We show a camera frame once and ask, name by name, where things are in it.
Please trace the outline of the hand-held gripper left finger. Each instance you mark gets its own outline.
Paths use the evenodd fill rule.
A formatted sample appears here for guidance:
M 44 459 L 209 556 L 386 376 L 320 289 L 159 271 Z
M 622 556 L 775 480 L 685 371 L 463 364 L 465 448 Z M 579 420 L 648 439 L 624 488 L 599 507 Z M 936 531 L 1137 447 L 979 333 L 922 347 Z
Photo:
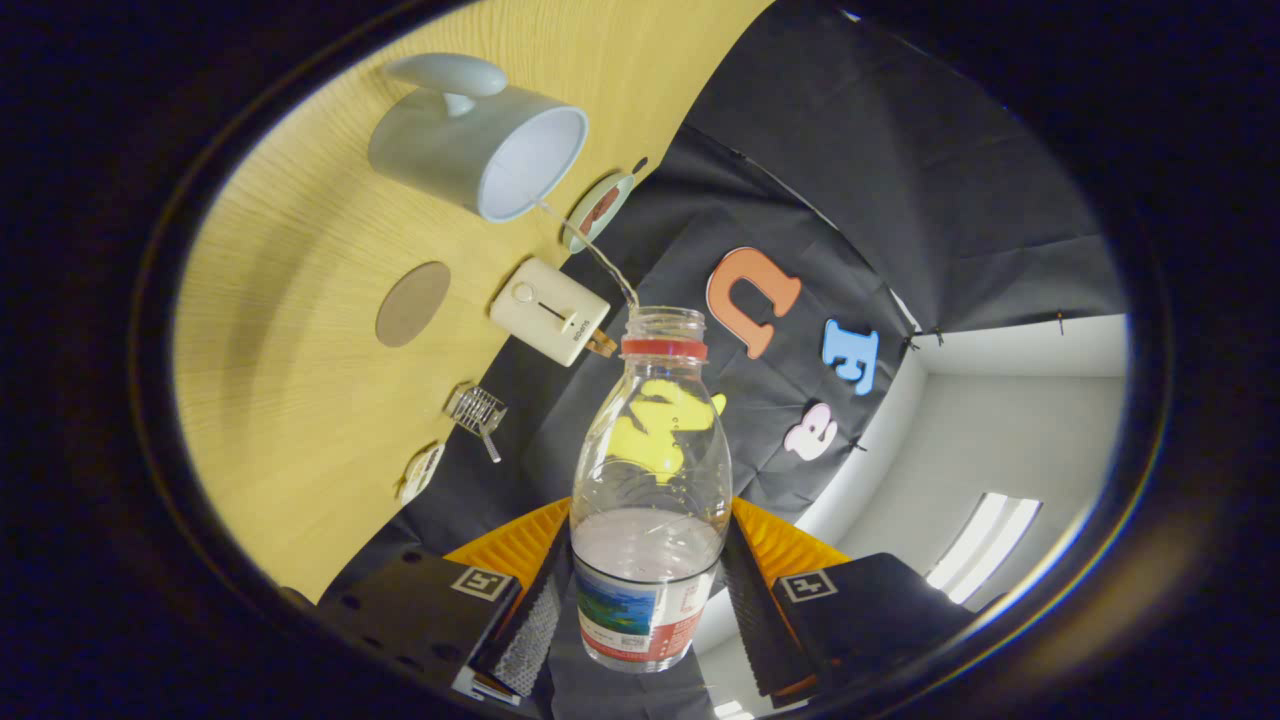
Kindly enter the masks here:
M 571 575 L 568 515 L 562 498 L 447 555 L 399 550 L 317 612 L 434 689 L 532 701 Z

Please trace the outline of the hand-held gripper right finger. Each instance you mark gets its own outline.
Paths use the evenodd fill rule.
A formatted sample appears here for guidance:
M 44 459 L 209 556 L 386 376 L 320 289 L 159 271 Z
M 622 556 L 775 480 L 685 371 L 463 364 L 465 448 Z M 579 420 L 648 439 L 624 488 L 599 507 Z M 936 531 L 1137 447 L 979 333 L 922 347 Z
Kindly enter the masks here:
M 892 553 L 850 559 L 742 498 L 722 568 L 756 689 L 771 701 L 869 685 L 977 616 Z

